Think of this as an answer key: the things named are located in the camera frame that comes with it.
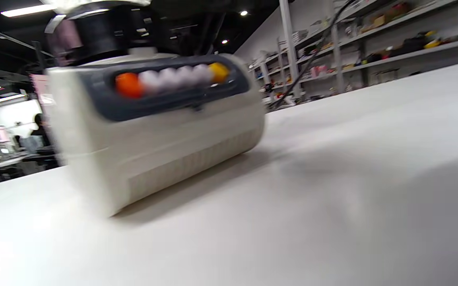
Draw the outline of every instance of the black cable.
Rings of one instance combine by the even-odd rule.
[[[307,61],[307,64],[303,67],[303,69],[301,70],[300,74],[298,74],[298,78],[295,79],[295,81],[293,82],[292,85],[289,85],[289,88],[287,89],[287,91],[283,94],[283,96],[278,99],[277,101],[273,102],[273,103],[270,103],[269,104],[269,109],[271,111],[274,111],[275,108],[278,108],[280,106],[280,104],[285,100],[285,97],[289,95],[289,93],[294,89],[294,87],[296,87],[296,85],[298,84],[298,82],[300,81],[300,78],[305,74],[305,72],[307,72],[307,70],[310,69],[310,65],[312,64],[312,62],[317,58],[318,56],[318,53],[320,51],[320,48],[323,47],[324,45],[324,41],[326,40],[326,38],[328,37],[328,35],[331,33],[331,29],[333,27],[333,25],[337,22],[338,18],[340,17],[340,15],[342,14],[342,12],[351,4],[353,4],[353,2],[356,2],[356,0],[348,0],[344,6],[342,6],[342,8],[340,8],[340,10],[336,13],[336,15],[333,17],[333,19],[331,20],[331,23],[330,25],[328,26],[328,28],[324,31],[323,33],[323,36],[321,37],[321,39],[319,40],[319,43],[316,47],[315,52],[314,54],[312,55],[312,58]]]

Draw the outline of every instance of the white plastic housing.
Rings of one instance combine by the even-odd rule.
[[[234,56],[226,56],[243,71]],[[118,213],[163,188],[247,152],[262,137],[265,110],[255,81],[247,93],[124,122],[102,118],[75,69],[49,69],[53,137],[91,204]]]

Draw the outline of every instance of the vertical shelf post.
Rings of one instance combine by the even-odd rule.
[[[291,79],[294,81],[298,78],[298,66],[296,65],[296,49],[293,44],[293,25],[291,24],[291,14],[289,14],[289,2],[279,0],[280,15],[282,16],[282,26],[284,28],[285,43],[287,45],[287,58],[289,59],[289,71]],[[300,98],[300,86],[296,85],[293,89],[294,98]]]

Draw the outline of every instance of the white table surface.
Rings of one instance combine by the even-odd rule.
[[[67,172],[0,183],[0,285],[458,286],[458,66],[273,112],[109,219]]]

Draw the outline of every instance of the orange ping pong ball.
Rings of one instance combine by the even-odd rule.
[[[116,76],[116,89],[127,98],[138,99],[144,93],[144,86],[140,83],[139,76],[131,72]]]

